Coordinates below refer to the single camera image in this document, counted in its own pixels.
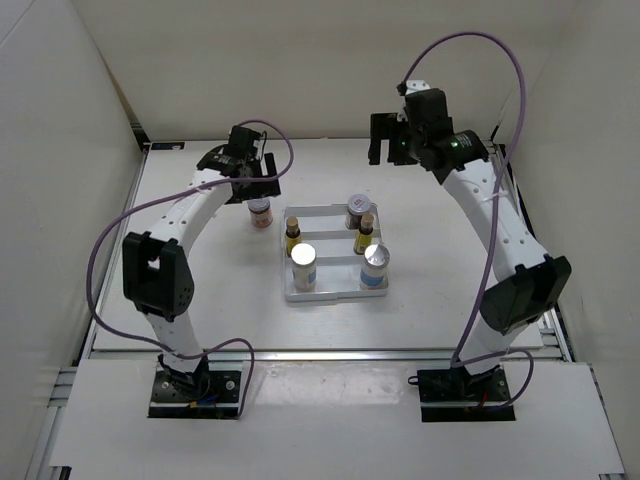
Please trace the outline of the brown spice jar white lid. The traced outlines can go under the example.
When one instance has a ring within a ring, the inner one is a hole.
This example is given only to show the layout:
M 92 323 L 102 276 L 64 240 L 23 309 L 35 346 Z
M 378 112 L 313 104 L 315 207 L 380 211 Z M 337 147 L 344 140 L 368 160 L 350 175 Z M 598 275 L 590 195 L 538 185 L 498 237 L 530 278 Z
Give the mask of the brown spice jar white lid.
M 349 230 L 359 228 L 362 217 L 371 209 L 371 200 L 365 194 L 354 194 L 349 197 L 345 217 L 345 225 Z

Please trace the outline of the yellow bottle tan cap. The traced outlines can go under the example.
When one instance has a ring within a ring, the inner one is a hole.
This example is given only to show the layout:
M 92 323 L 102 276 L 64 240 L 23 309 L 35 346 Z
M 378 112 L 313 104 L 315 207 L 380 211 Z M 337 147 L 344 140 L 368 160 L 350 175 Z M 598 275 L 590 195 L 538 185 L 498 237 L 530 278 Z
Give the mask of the yellow bottle tan cap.
M 285 252 L 291 256 L 293 248 L 301 242 L 301 230 L 296 216 L 290 216 L 285 224 Z

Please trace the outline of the white can beige label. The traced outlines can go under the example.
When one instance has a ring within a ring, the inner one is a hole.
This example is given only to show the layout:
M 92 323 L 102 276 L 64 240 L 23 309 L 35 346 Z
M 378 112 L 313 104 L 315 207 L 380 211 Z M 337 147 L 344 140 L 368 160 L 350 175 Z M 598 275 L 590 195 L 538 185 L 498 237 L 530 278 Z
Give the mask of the white can beige label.
M 309 291 L 316 285 L 316 250 L 308 243 L 299 243 L 291 250 L 294 286 L 299 291 Z

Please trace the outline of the yellow bottle brown cap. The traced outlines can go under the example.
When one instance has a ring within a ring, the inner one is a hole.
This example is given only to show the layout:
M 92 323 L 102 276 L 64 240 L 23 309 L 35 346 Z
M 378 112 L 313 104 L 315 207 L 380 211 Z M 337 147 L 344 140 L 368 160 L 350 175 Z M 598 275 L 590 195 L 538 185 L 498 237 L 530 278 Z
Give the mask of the yellow bottle brown cap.
M 360 220 L 358 233 L 354 242 L 354 252 L 363 255 L 372 241 L 375 217 L 371 213 L 365 213 Z

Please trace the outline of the white can blue label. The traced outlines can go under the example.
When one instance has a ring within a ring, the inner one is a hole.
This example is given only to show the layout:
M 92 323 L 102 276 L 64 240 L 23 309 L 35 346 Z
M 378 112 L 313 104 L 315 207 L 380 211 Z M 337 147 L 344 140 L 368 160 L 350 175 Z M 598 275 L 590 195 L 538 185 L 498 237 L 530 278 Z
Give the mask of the white can blue label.
M 380 290 L 388 287 L 390 252 L 383 244 L 369 245 L 363 255 L 360 270 L 360 287 L 363 290 Z

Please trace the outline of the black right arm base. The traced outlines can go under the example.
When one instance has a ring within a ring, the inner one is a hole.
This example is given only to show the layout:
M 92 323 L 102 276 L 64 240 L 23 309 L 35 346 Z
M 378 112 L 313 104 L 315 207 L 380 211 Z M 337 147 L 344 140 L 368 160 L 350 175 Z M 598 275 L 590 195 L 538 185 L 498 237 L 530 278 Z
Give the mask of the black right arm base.
M 502 367 L 475 376 L 464 367 L 418 370 L 407 383 L 418 388 L 423 423 L 516 420 Z

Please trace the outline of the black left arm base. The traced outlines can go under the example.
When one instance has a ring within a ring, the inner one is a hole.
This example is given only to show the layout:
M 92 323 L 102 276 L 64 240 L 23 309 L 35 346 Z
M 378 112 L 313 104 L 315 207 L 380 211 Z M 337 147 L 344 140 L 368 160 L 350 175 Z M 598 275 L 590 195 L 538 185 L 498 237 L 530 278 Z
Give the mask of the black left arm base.
M 204 384 L 195 392 L 177 389 L 156 368 L 147 409 L 151 419 L 236 420 L 241 406 L 241 362 L 211 362 Z

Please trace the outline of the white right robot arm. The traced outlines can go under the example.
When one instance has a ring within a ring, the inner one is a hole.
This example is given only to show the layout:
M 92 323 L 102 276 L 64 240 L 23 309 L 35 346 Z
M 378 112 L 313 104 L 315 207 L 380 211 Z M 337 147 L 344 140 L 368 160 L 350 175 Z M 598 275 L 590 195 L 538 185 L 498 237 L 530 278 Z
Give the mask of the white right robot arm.
M 474 325 L 453 356 L 450 390 L 470 400 L 515 338 L 557 302 L 571 266 L 532 236 L 478 135 L 454 130 L 445 93 L 423 81 L 407 81 L 398 90 L 402 110 L 370 118 L 370 164 L 419 165 L 432 173 L 469 220 L 496 280 L 482 288 Z

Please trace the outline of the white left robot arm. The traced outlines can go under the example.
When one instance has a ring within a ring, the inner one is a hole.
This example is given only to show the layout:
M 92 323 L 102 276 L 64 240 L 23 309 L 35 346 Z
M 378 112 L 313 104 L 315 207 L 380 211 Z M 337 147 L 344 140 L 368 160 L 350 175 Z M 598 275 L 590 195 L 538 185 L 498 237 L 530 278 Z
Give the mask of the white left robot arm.
M 195 284 L 188 256 L 214 214 L 225 204 L 262 200 L 281 193 L 267 133 L 231 128 L 226 143 L 196 164 L 189 193 L 143 233 L 130 232 L 122 244 L 123 291 L 169 348 L 162 367 L 175 375 L 175 388 L 188 400 L 206 395 L 207 361 L 195 337 L 188 309 Z

